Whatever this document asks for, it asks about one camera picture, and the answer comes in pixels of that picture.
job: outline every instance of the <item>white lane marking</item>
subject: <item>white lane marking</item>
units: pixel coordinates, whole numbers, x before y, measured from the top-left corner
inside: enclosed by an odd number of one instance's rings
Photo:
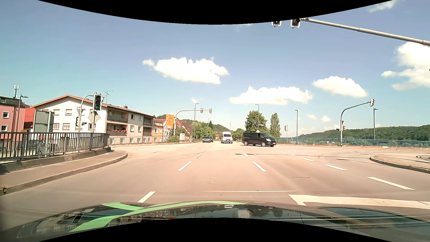
[[[186,163],[186,164],[185,164],[185,166],[181,167],[178,171],[181,171],[182,169],[184,169],[184,168],[185,168],[187,165],[189,165],[191,162],[193,162],[193,161],[190,161],[190,162]]]
[[[138,202],[145,202],[150,196],[152,196],[155,192],[148,192],[143,198],[141,198]]]
[[[382,179],[379,179],[379,178],[376,178],[376,177],[367,177],[367,178],[370,178],[370,179],[373,179],[373,180],[376,180],[376,181],[380,181],[380,182],[383,182],[383,183],[386,183],[386,184],[390,184],[390,185],[393,185],[393,186],[397,186],[397,187],[400,187],[400,188],[403,188],[403,189],[406,189],[406,190],[415,190],[415,189],[409,188],[407,186],[402,186],[402,185],[399,185],[399,184],[395,184],[395,183],[392,183],[392,182],[389,182],[389,181],[385,181],[385,180],[382,180]]]
[[[294,192],[294,190],[289,190],[289,191],[207,191],[207,192]]]
[[[381,207],[400,207],[400,208],[421,208],[430,209],[430,202],[394,200],[394,199],[373,199],[357,197],[324,197],[312,195],[288,194],[297,204],[306,205],[305,202],[318,202],[326,204],[342,205],[367,205]]]
[[[260,168],[260,170],[262,170],[262,171],[264,171],[264,172],[266,172],[266,170],[265,169],[263,169],[259,164],[257,164],[255,161],[253,161],[253,163],[258,167],[258,168]]]
[[[325,164],[325,165],[326,165],[326,166],[333,167],[333,168],[336,168],[336,169],[339,169],[339,170],[347,171],[347,169],[343,169],[343,168],[340,168],[340,167],[336,167],[336,166],[334,166],[334,165],[329,165],[329,164]]]

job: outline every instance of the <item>window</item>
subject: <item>window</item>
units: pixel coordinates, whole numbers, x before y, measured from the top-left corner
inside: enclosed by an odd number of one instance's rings
[[[88,124],[88,130],[92,130],[92,124]]]

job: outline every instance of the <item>bridge railing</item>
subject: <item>bridge railing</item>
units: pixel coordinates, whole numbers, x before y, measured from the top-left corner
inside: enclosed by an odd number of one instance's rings
[[[298,144],[331,144],[339,145],[340,138],[282,138],[275,137],[277,143]],[[416,140],[370,140],[370,139],[342,139],[343,145],[352,146],[399,146],[430,148],[430,141]]]

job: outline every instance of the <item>white van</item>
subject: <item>white van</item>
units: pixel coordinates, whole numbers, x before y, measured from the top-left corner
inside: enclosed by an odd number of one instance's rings
[[[221,137],[221,143],[233,143],[233,137],[231,136],[231,133],[228,131],[224,131],[222,132],[222,137]]]

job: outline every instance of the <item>bush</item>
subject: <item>bush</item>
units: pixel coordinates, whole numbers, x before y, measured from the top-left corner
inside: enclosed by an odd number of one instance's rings
[[[172,138],[167,140],[167,143],[179,143],[179,138],[178,137],[172,137]]]

